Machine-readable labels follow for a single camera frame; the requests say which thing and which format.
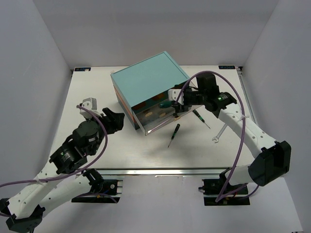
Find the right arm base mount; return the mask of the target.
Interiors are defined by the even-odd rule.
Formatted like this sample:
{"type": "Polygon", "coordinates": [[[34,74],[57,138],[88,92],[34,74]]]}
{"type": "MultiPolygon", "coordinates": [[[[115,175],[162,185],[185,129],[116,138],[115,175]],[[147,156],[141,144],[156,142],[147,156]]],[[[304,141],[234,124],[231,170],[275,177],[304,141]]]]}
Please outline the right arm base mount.
{"type": "Polygon", "coordinates": [[[198,191],[203,194],[204,206],[247,206],[250,205],[248,195],[248,188],[245,184],[228,185],[226,186],[222,195],[229,193],[220,201],[216,202],[222,187],[226,181],[225,172],[230,168],[220,173],[218,178],[208,178],[202,180],[202,186],[198,187],[198,191]]]}

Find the large green flathead screwdriver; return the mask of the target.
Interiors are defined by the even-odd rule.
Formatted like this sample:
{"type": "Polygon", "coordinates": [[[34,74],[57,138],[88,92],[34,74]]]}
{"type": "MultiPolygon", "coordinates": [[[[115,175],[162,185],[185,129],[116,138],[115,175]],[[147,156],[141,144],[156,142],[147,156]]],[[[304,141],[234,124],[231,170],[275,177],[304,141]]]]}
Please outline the large green flathead screwdriver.
{"type": "Polygon", "coordinates": [[[164,101],[164,102],[161,102],[158,106],[161,109],[166,109],[166,108],[172,107],[172,105],[173,105],[173,101],[164,101]]]}

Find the clear bottom drawer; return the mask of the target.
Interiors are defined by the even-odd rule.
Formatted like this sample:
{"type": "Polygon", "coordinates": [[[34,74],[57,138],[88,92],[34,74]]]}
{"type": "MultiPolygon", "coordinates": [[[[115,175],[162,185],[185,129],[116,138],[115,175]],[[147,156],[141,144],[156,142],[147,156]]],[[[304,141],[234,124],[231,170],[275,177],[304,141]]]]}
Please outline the clear bottom drawer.
{"type": "Polygon", "coordinates": [[[147,131],[150,130],[153,126],[162,123],[166,119],[171,117],[174,118],[175,115],[179,115],[181,118],[184,115],[190,113],[191,111],[199,108],[198,105],[194,105],[190,108],[189,111],[176,114],[173,107],[166,109],[159,108],[158,105],[164,101],[169,101],[168,89],[147,100],[142,101],[141,103],[131,108],[134,119],[136,120],[137,124],[145,135],[151,134],[147,133],[147,131]]]}

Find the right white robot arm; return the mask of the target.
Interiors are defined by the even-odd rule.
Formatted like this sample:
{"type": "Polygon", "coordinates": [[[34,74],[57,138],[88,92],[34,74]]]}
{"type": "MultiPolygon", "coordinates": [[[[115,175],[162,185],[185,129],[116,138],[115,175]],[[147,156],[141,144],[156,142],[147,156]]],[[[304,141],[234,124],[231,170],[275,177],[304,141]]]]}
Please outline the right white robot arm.
{"type": "Polygon", "coordinates": [[[233,165],[219,181],[224,193],[232,193],[239,184],[255,183],[265,186],[290,170],[291,146],[278,142],[266,134],[245,114],[241,98],[221,92],[216,83],[218,73],[199,72],[195,77],[197,87],[192,89],[189,81],[182,88],[168,91],[169,101],[177,114],[188,111],[194,105],[202,105],[229,127],[240,139],[240,146],[247,146],[254,160],[245,166],[233,165]]]}

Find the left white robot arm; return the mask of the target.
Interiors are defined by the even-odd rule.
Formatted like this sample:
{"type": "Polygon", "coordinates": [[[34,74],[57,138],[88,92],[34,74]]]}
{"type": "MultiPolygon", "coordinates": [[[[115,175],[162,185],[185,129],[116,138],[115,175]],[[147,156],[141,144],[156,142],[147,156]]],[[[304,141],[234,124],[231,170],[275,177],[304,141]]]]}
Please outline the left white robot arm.
{"type": "Polygon", "coordinates": [[[8,229],[32,233],[53,209],[83,194],[100,193],[104,180],[90,165],[88,156],[97,154],[108,135],[123,129],[123,113],[103,108],[98,114],[85,105],[80,114],[85,120],[73,130],[64,143],[50,156],[42,170],[15,196],[1,199],[0,213],[8,217],[8,229]]]}

